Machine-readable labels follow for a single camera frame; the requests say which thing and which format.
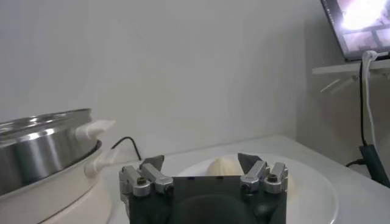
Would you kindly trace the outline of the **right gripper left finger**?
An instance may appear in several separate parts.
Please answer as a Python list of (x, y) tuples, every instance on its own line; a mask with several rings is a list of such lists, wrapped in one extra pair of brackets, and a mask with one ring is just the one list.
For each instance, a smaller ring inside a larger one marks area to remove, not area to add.
[(136, 169), (124, 166), (119, 171), (119, 190), (122, 197), (133, 195), (147, 197), (152, 191), (168, 195), (173, 191), (173, 177), (161, 173), (165, 157), (163, 155), (146, 158)]

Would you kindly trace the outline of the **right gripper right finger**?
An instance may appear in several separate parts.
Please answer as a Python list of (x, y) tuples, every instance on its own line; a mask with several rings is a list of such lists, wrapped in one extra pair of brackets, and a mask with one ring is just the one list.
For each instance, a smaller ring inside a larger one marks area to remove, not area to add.
[(275, 163), (272, 167), (259, 156), (238, 154), (239, 164), (244, 172), (240, 176), (240, 188), (247, 193), (258, 192), (262, 187), (270, 194), (281, 194), (288, 188), (288, 168), (284, 163)]

